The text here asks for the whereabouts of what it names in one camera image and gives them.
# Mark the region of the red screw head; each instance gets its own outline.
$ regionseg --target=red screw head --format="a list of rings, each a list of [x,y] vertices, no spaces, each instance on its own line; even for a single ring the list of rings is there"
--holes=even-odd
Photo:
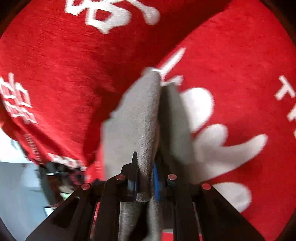
[[[122,180],[124,180],[125,178],[126,178],[126,176],[123,175],[123,174],[119,174],[119,175],[116,176],[116,179],[117,179],[118,181],[122,181]]]
[[[169,174],[168,179],[171,180],[171,181],[174,181],[174,180],[177,179],[177,176],[175,174]]]
[[[89,183],[84,183],[81,185],[82,190],[88,190],[91,188],[91,185]]]
[[[208,184],[208,183],[204,183],[204,184],[202,185],[202,188],[203,188],[204,190],[210,190],[210,189],[211,189],[211,185]]]

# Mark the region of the black metal bracket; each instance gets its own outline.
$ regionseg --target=black metal bracket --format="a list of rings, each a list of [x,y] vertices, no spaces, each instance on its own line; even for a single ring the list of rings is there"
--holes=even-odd
[[[204,241],[264,241],[211,185],[188,184],[176,164],[160,146],[155,158],[155,195],[160,202],[172,205],[174,241],[197,241],[200,233]],[[134,202],[137,191],[134,152],[132,162],[124,165],[119,175],[95,185],[81,185],[26,241],[118,241],[120,202]]]

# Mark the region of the red fabric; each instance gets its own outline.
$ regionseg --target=red fabric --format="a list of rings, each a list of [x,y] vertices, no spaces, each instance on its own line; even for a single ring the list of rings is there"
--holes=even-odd
[[[69,157],[89,166],[90,180],[103,178],[102,159],[91,165],[95,156],[102,157],[102,149],[96,151],[100,123],[145,67],[161,66],[186,47],[166,79],[180,74],[180,92],[192,87],[211,92],[214,112],[204,127],[226,125],[226,145],[268,136],[253,160],[209,182],[246,185],[252,202],[243,215],[267,241],[275,240],[296,207],[296,124],[287,119],[295,99],[274,97],[281,75],[296,89],[294,45],[258,0],[235,0],[229,6],[228,1],[141,2],[160,12],[156,25],[146,24],[126,1],[115,5],[130,11],[131,21],[108,34],[85,24],[86,11],[65,13],[64,0],[33,0],[13,20],[0,39],[0,76],[8,82],[12,72],[15,83],[28,90],[28,110],[38,124],[6,118],[11,136],[32,161],[50,161],[47,153]],[[7,114],[0,111],[1,118]],[[170,234],[163,238],[172,240]]]

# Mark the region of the white chinese characters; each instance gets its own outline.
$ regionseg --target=white chinese characters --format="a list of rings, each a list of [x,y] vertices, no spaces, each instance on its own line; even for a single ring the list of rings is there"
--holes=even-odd
[[[131,13],[128,10],[113,4],[121,1],[124,0],[82,0],[79,5],[74,6],[74,0],[66,0],[65,12],[77,16],[83,10],[87,9],[85,24],[94,26],[103,34],[107,34],[110,29],[127,25],[131,20]],[[126,1],[142,11],[144,20],[148,25],[157,24],[160,19],[160,13],[156,8],[146,6],[137,0]],[[109,12],[111,15],[104,21],[95,19],[97,10]]]
[[[25,122],[30,121],[37,124],[34,115],[27,110],[32,108],[28,91],[20,83],[14,83],[13,73],[8,74],[9,82],[0,77],[0,93],[3,96],[3,103],[11,117],[22,117]]]
[[[80,160],[75,160],[66,156],[58,156],[52,153],[48,153],[48,155],[51,158],[52,162],[63,164],[71,169],[80,168],[81,171],[86,171],[86,167],[82,164],[82,161]]]
[[[282,98],[285,96],[285,94],[289,94],[291,98],[296,97],[296,92],[288,82],[288,80],[285,78],[285,76],[281,75],[279,77],[280,82],[283,84],[283,86],[280,88],[280,90],[274,95],[277,100],[282,100]],[[296,104],[294,108],[290,111],[290,113],[287,115],[288,121],[296,120]],[[294,137],[296,139],[296,129],[294,130]]]

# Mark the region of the white paw print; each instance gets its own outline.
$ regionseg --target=white paw print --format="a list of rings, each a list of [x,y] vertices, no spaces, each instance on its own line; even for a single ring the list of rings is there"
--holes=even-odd
[[[180,84],[180,77],[168,82]],[[192,88],[180,94],[187,113],[190,131],[200,130],[209,120],[214,110],[214,99],[204,88]],[[264,148],[267,135],[261,134],[245,143],[224,146],[227,139],[227,127],[222,124],[210,125],[203,129],[193,141],[195,163],[189,164],[187,172],[190,180],[197,184],[216,176],[230,172],[253,159]],[[213,185],[239,212],[251,203],[251,191],[240,183],[227,182]]]

